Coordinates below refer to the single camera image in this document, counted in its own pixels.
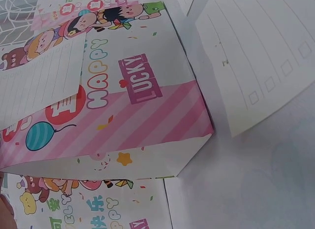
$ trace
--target pink striped paper bag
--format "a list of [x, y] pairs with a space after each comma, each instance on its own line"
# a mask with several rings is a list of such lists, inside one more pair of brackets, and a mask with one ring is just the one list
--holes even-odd
[[3, 50], [2, 72], [82, 33], [78, 94], [1, 131], [0, 168], [90, 180], [177, 175], [213, 128], [162, 2], [88, 12]]

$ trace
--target cartoon bear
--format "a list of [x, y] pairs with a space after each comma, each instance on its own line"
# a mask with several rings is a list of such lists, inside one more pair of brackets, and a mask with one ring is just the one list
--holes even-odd
[[11, 68], [15, 68], [21, 66], [27, 61], [25, 61], [24, 57], [26, 56], [26, 52], [24, 51], [24, 47], [15, 48], [8, 53], [2, 55], [3, 63], [0, 64], [0, 68], [3, 70], [9, 70]]
[[21, 182], [17, 184], [17, 188], [25, 187], [25, 192], [30, 194], [40, 193], [38, 200], [42, 203], [46, 202], [49, 196], [49, 189], [45, 186], [43, 178], [24, 176]]

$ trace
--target pink label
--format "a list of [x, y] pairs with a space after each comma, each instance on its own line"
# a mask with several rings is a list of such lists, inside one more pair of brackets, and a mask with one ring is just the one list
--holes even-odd
[[141, 219], [132, 223], [129, 223], [130, 229], [150, 229], [147, 219]]
[[162, 92], [145, 54], [118, 61], [132, 104], [162, 97]]

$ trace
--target white paper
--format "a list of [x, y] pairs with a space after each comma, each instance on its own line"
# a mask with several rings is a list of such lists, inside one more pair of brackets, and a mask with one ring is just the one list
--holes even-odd
[[193, 0], [177, 0], [183, 13], [187, 16], [191, 8]]
[[85, 34], [0, 73], [0, 130], [78, 93]]
[[233, 136], [315, 80], [315, 0], [209, 0], [198, 20]]

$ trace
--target cartoon illustration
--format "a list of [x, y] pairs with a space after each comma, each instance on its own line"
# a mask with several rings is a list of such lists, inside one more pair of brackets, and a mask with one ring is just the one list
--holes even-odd
[[59, 36], [66, 39], [73, 38], [82, 33], [89, 32], [97, 22], [97, 16], [88, 12], [60, 25]]
[[102, 181], [88, 181], [88, 180], [86, 180], [86, 181], [79, 181], [79, 182], [84, 188], [88, 189], [89, 191], [97, 190], [100, 187], [100, 185], [102, 184]]
[[24, 176], [16, 187], [18, 189], [25, 187], [25, 192], [30, 194], [40, 194], [38, 200], [42, 203], [46, 202], [49, 196], [49, 189], [45, 186], [43, 178]]
[[23, 204], [24, 212], [26, 215], [34, 214], [36, 212], [36, 202], [33, 195], [29, 192], [24, 192], [20, 196], [20, 201]]
[[52, 179], [44, 178], [46, 187], [54, 192], [61, 191], [65, 196], [72, 195], [72, 189], [79, 187], [79, 181], [77, 180], [63, 180], [63, 179]]
[[114, 23], [115, 26], [117, 26], [117, 23], [122, 23], [126, 29], [129, 29], [131, 25], [129, 27], [129, 25], [124, 25], [124, 23], [136, 20], [136, 17], [140, 16], [143, 11], [145, 11], [147, 15], [140, 16], [138, 18], [139, 20], [159, 17], [161, 15], [160, 11], [163, 9], [165, 9], [165, 7], [161, 1], [104, 9], [97, 12], [97, 20], [100, 24], [94, 24], [93, 26], [102, 28], [108, 27], [112, 25], [112, 23]]
[[22, 62], [27, 63], [47, 51], [49, 48], [60, 44], [63, 37], [59, 36], [59, 29], [60, 27], [49, 29], [27, 41], [24, 46], [26, 54], [22, 59]]
[[8, 53], [2, 55], [3, 63], [0, 64], [0, 69], [8, 70], [14, 67], [18, 67], [23, 65], [22, 62], [23, 57], [25, 56], [26, 52], [24, 48], [15, 48]]
[[50, 142], [56, 132], [60, 132], [64, 128], [70, 126], [76, 127], [75, 124], [71, 124], [61, 128], [60, 130], [56, 130], [48, 122], [37, 122], [31, 126], [26, 135], [26, 147], [30, 151], [38, 151], [44, 148]]

